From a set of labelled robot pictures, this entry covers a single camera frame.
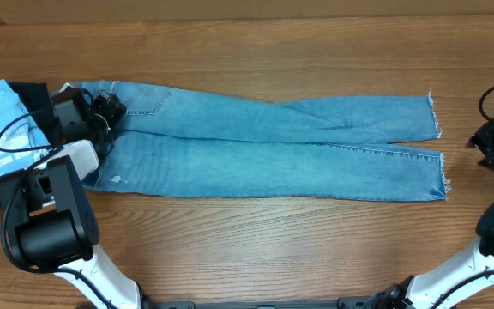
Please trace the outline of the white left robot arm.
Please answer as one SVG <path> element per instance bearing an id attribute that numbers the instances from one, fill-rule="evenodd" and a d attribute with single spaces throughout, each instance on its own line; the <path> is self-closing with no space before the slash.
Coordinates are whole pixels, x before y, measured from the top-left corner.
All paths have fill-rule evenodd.
<path id="1" fill-rule="evenodd" d="M 0 238 L 7 259 L 33 274 L 54 274 L 96 308 L 152 308 L 135 281 L 111 261 L 82 181 L 113 148 L 112 129 L 127 108 L 115 94 L 65 87 L 44 110 L 55 142 L 29 167 L 0 177 Z"/>

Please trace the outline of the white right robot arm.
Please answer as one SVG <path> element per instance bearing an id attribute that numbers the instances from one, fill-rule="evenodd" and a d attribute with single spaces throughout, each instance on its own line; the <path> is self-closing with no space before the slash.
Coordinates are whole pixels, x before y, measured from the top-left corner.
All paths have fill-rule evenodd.
<path id="1" fill-rule="evenodd" d="M 494 168 L 494 118 L 480 127 L 469 142 L 480 148 L 480 162 Z M 409 276 L 379 295 L 373 308 L 454 308 L 477 292 L 494 285 L 494 203 L 482 214 L 473 242 L 435 269 Z"/>

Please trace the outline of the blue denim jeans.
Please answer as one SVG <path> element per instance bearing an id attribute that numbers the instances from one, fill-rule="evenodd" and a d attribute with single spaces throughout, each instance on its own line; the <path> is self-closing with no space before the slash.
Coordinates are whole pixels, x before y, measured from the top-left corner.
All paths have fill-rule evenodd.
<path id="1" fill-rule="evenodd" d="M 165 197 L 443 200 L 441 131 L 430 96 L 279 103 L 119 81 L 82 87 L 126 106 L 115 143 L 85 180 L 98 191 Z"/>

